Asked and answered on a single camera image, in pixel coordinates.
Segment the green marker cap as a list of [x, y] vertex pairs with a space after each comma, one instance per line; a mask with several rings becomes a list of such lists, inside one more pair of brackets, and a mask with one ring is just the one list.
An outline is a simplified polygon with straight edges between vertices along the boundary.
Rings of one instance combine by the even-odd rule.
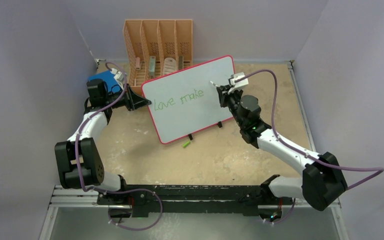
[[182, 147], [183, 148], [186, 148], [187, 146], [189, 146], [191, 144], [191, 141], [189, 140], [189, 141], [187, 141], [186, 143], [184, 143], [183, 145], [182, 145]]

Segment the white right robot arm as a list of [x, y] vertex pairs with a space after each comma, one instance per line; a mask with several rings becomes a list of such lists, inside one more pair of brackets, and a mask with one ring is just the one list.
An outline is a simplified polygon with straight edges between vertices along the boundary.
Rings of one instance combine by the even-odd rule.
[[279, 198], [302, 199], [315, 210], [323, 211], [346, 191], [348, 184], [333, 154], [305, 149], [278, 134], [261, 119], [256, 97], [243, 95], [242, 90], [230, 91], [228, 85], [218, 86], [216, 90], [220, 106], [229, 109], [244, 141], [274, 155], [300, 175], [273, 175], [263, 182], [260, 196], [264, 202], [272, 204]]

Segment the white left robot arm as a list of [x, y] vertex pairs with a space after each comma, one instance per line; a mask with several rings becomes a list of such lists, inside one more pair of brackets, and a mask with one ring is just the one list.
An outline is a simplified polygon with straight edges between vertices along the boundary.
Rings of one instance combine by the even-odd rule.
[[80, 126], [54, 147], [59, 181], [64, 189], [107, 192], [112, 201], [122, 205], [129, 199], [126, 181], [121, 175], [105, 171], [96, 140], [110, 123], [114, 109], [126, 107], [135, 111], [152, 102], [135, 93], [128, 84], [118, 92], [109, 92], [106, 82], [99, 78], [88, 81], [86, 86], [89, 97]]

